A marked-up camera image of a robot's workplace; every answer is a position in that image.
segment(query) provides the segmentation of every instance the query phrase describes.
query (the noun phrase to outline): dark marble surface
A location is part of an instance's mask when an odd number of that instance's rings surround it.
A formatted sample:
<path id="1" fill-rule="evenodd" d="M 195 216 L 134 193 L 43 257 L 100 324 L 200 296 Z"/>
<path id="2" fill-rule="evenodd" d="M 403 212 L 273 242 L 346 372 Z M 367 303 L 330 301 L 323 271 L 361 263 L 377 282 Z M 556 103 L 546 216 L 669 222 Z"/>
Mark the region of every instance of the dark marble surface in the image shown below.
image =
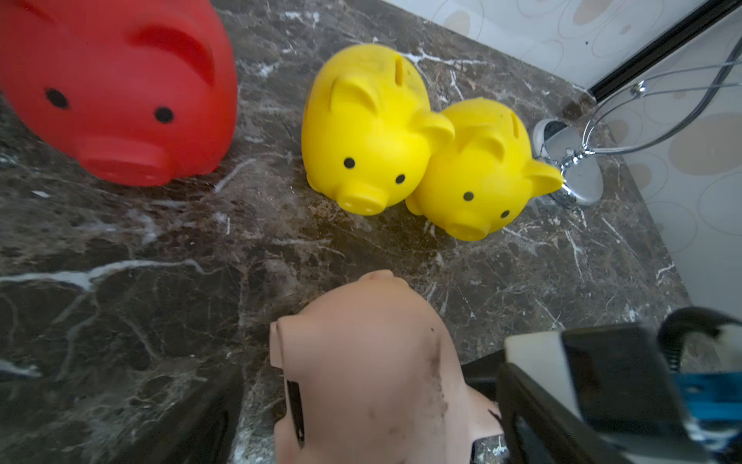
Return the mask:
<path id="1" fill-rule="evenodd" d="M 392 269 L 439 309 L 463 362 L 510 334 L 656 325 L 688 304 L 620 160 L 603 162 L 597 207 L 568 212 L 539 198 L 472 244 L 404 204 L 354 216 L 306 184 L 304 97 L 347 45 L 406 53 L 437 110 L 489 97 L 526 125 L 577 120 L 593 104 L 580 89 L 379 1 L 214 3 L 232 38 L 240 111 L 213 174 L 115 186 L 0 106 L 3 463 L 104 463 L 228 363 L 246 383 L 233 461 L 273 461 L 285 408 L 269 323 L 373 269 Z M 479 446 L 478 459 L 498 461 L 497 444 Z"/>

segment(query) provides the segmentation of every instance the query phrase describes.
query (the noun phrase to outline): wall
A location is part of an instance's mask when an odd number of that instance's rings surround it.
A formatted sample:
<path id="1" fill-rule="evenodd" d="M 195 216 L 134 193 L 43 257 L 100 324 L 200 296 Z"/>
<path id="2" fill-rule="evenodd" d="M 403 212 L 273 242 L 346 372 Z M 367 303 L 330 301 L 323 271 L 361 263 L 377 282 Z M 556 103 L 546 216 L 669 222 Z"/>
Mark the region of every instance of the wall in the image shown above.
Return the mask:
<path id="1" fill-rule="evenodd" d="M 723 62 L 740 36 L 742 9 L 646 76 Z M 704 86 L 717 72 L 666 76 L 648 89 Z M 742 65 L 727 79 L 740 81 Z M 685 117 L 702 96 L 702 91 L 689 91 L 647 97 L 609 114 L 606 121 L 622 146 L 648 141 Z M 720 90 L 678 135 L 624 158 L 693 302 L 742 318 L 742 88 Z"/>
<path id="2" fill-rule="evenodd" d="M 703 0 L 387 0 L 588 88 Z"/>

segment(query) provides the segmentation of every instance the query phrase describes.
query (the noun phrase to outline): pig eye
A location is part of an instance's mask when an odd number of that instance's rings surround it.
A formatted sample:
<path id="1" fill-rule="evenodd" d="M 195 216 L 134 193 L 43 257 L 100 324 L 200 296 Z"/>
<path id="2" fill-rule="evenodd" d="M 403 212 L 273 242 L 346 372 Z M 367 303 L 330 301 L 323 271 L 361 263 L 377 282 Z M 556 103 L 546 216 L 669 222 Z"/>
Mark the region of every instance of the pig eye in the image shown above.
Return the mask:
<path id="1" fill-rule="evenodd" d="M 59 109 L 66 110 L 70 106 L 70 103 L 67 101 L 67 97 L 65 97 L 62 92 L 56 90 L 55 88 L 48 88 L 46 90 L 46 96 L 47 100 L 49 100 L 49 103 Z"/>
<path id="2" fill-rule="evenodd" d="M 175 115 L 173 114 L 173 111 L 167 106 L 160 106 L 154 111 L 154 119 L 156 119 L 158 122 L 161 122 L 162 124 L 169 124 L 170 122 L 173 122 L 173 118 L 175 118 Z"/>

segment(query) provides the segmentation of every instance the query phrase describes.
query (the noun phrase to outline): red piggy bank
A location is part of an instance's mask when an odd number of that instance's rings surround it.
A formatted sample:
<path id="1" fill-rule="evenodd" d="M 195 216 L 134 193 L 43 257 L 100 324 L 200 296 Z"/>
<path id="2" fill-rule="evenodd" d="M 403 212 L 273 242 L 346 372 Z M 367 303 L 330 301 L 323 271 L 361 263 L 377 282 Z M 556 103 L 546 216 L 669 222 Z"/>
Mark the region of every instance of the red piggy bank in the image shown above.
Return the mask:
<path id="1" fill-rule="evenodd" d="M 209 0 L 0 0 L 0 91 L 47 143 L 129 186 L 214 171 L 237 118 Z"/>

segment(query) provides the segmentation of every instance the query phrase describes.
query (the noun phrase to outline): piggy bank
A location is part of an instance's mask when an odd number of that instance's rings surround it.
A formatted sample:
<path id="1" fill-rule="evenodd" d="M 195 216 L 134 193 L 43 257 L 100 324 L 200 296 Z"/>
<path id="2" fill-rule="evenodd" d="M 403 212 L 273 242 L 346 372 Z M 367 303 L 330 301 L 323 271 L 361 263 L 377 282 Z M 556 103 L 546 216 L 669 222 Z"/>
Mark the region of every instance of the piggy bank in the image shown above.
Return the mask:
<path id="1" fill-rule="evenodd" d="M 474 440 L 502 433 L 438 313 L 390 271 L 272 323 L 270 362 L 287 406 L 276 464 L 467 464 Z"/>
<path id="2" fill-rule="evenodd" d="M 512 222 L 530 198 L 564 183 L 559 169 L 531 157 L 525 126 L 507 106 L 478 98 L 443 114 L 456 139 L 430 158 L 406 204 L 453 237 L 481 240 Z"/>
<path id="3" fill-rule="evenodd" d="M 232 47 L 208 0 L 0 1 L 0 91 L 102 179 L 214 171 L 237 115 Z"/>
<path id="4" fill-rule="evenodd" d="M 380 45 L 355 45 L 320 70 L 306 101 L 301 152 L 317 192 L 358 215 L 399 203 L 422 179 L 453 126 L 430 111 L 411 62 Z"/>

